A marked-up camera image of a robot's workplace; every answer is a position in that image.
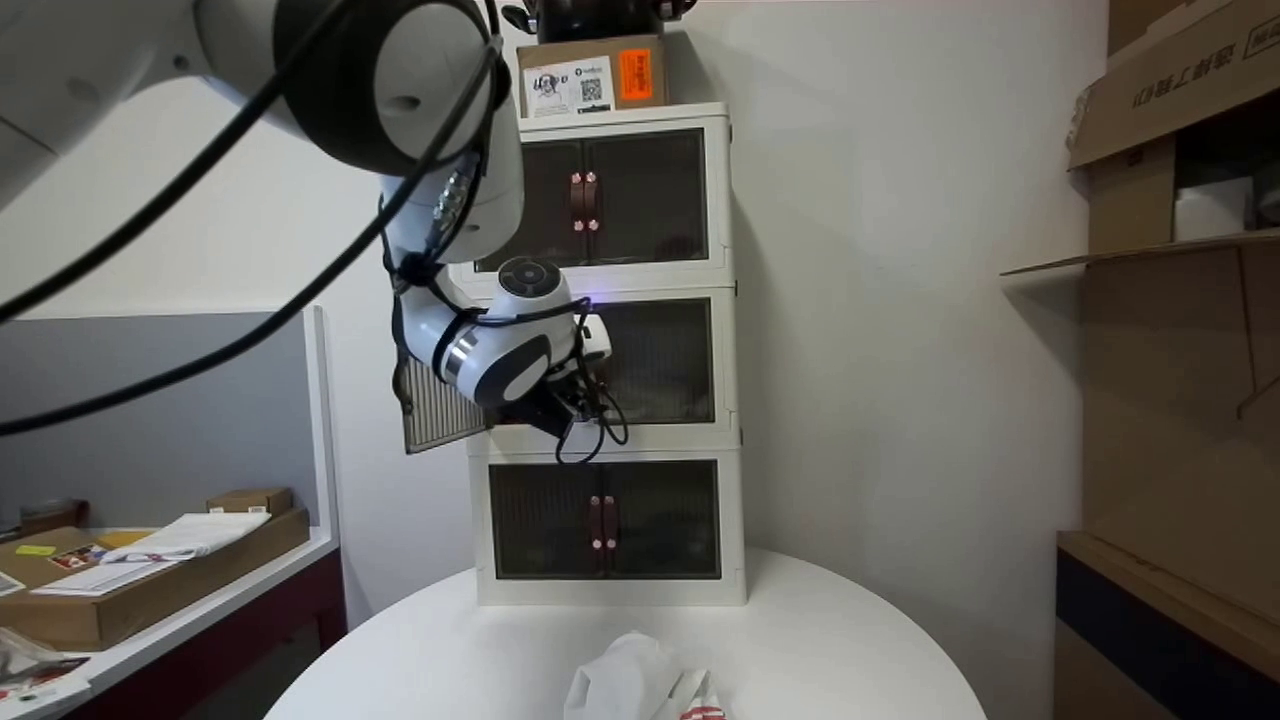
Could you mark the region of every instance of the red label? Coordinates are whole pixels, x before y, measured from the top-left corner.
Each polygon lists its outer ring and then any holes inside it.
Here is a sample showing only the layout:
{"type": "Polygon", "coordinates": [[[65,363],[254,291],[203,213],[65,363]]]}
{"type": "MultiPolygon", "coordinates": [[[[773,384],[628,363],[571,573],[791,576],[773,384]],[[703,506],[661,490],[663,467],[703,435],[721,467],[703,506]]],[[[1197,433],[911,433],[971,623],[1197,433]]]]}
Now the red label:
{"type": "Polygon", "coordinates": [[[615,50],[615,95],[618,103],[651,103],[651,47],[618,47],[615,50]]]}

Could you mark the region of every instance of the black cable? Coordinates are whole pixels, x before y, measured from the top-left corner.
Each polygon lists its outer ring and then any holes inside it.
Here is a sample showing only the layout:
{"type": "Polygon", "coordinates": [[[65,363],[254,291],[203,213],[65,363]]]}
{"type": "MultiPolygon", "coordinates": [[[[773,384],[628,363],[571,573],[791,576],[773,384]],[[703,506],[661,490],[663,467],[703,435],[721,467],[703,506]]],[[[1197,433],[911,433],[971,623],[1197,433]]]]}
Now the black cable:
{"type": "Polygon", "coordinates": [[[181,167],[176,180],[166,180],[141,213],[133,213],[110,234],[103,234],[96,248],[38,281],[35,286],[13,297],[0,305],[0,325],[33,310],[35,305],[60,297],[65,286],[78,282],[88,271],[121,257],[127,243],[136,243],[171,204],[181,204],[240,140],[242,131],[283,95],[289,81],[302,67],[307,50],[319,42],[319,36],[343,18],[352,0],[328,2],[324,14],[302,32],[300,47],[289,50],[281,70],[231,114],[228,128],[212,143],[198,148],[191,163],[181,167]]]}
{"type": "Polygon", "coordinates": [[[50,422],[69,422],[116,402],[133,402],[141,394],[150,394],[158,388],[171,388],[181,378],[191,378],[198,370],[212,370],[235,357],[242,357],[246,346],[262,342],[270,333],[281,333],[300,307],[307,307],[341,271],[346,271],[360,253],[366,243],[377,243],[377,234],[392,224],[392,214],[401,214],[401,208],[408,204],[413,186],[434,167],[438,148],[446,143],[446,137],[454,131],[454,123],[464,118],[464,110],[470,109],[477,92],[483,86],[483,77],[491,70],[496,50],[483,57],[483,67],[470,77],[468,92],[461,95],[461,103],[451,103],[446,118],[438,123],[438,131],[433,137],[428,151],[418,157],[418,163],[401,180],[401,186],[392,191],[389,208],[373,214],[373,224],[363,224],[363,232],[314,276],[307,281],[283,307],[277,307],[262,325],[254,325],[253,333],[242,333],[240,341],[181,363],[171,370],[158,370],[150,378],[116,388],[109,394],[93,394],[55,413],[38,413],[38,415],[18,415],[18,419],[2,419],[0,435],[18,435],[18,433],[35,433],[35,426],[50,426],[50,422]]]}
{"type": "MultiPolygon", "coordinates": [[[[571,363],[571,378],[577,378],[577,394],[560,394],[551,388],[551,394],[569,409],[577,409],[577,415],[588,415],[600,433],[594,433],[594,445],[571,458],[571,463],[591,463],[600,453],[604,453],[604,435],[615,440],[615,445],[628,445],[631,440],[631,426],[628,426],[628,413],[618,409],[618,400],[594,378],[594,370],[588,366],[588,351],[582,351],[582,325],[588,325],[588,305],[580,307],[580,333],[571,341],[571,351],[556,363],[556,366],[569,366],[571,363]]],[[[569,463],[562,458],[562,445],[569,445],[569,433],[556,435],[556,463],[569,463]]]]}
{"type": "Polygon", "coordinates": [[[486,32],[498,41],[503,22],[496,18],[496,0],[483,0],[486,32]]]}

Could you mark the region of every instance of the wooden shelf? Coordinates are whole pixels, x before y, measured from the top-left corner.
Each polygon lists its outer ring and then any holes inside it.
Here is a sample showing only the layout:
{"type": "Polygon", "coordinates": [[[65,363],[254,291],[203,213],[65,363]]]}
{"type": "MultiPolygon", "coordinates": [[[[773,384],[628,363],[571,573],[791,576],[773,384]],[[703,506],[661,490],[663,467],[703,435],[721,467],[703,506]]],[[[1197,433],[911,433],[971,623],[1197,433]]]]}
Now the wooden shelf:
{"type": "Polygon", "coordinates": [[[1140,253],[1061,257],[1061,259],[1048,259],[1048,264],[1006,266],[999,276],[1032,276],[1032,271],[1089,266],[1089,264],[1132,264],[1132,259],[1197,257],[1197,253],[1256,248],[1256,243],[1280,243],[1280,228],[1215,234],[1215,238],[1189,238],[1189,243],[1169,243],[1169,248],[1140,248],[1140,253]]]}

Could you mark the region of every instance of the white wall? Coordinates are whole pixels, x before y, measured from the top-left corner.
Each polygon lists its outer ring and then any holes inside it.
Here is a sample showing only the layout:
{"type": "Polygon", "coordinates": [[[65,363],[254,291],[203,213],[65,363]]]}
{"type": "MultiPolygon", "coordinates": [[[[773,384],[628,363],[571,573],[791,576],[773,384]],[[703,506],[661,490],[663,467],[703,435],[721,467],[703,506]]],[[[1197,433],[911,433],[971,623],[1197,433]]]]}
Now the white wall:
{"type": "Polygon", "coordinates": [[[1071,524],[1065,175],[1099,0],[703,0],[732,101],[752,535],[895,599],[990,714],[1048,714],[1053,532],[1071,524]]]}
{"type": "MultiPolygon", "coordinates": [[[[163,83],[96,128],[0,213],[0,291],[60,266],[150,196],[231,103],[195,81],[163,83]]],[[[277,307],[373,214],[380,185],[254,128],[144,243],[43,314],[277,307]]],[[[392,400],[389,282],[366,253],[328,297],[324,360],[341,539],[352,615],[470,562],[468,453],[402,458],[392,400]]]]}
{"type": "MultiPolygon", "coordinates": [[[[752,535],[895,599],[990,714],[1048,713],[1053,532],[1076,506],[1071,297],[999,266],[1084,243],[1065,175],[1103,0],[703,0],[728,86],[743,264],[752,535]]],[[[146,92],[0,214],[0,291],[84,248],[228,109],[146,92]]],[[[262,307],[366,214],[377,185],[253,143],[55,310],[262,307]]],[[[328,307],[355,610],[464,569],[464,448],[401,457],[377,259],[328,307]]]]}

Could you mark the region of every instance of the drawer handle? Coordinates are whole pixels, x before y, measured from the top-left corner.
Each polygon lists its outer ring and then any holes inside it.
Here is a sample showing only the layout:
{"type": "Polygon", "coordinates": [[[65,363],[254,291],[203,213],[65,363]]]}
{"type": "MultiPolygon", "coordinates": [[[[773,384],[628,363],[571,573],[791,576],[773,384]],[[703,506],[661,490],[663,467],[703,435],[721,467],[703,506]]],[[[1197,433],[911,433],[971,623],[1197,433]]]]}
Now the drawer handle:
{"type": "Polygon", "coordinates": [[[569,175],[569,224],[577,234],[594,234],[600,224],[600,172],[569,175]]]}
{"type": "Polygon", "coordinates": [[[604,561],[604,501],[600,496],[588,496],[588,532],[591,532],[591,561],[600,562],[604,561]]]}
{"type": "Polygon", "coordinates": [[[615,551],[615,496],[604,496],[604,551],[615,551]]]}

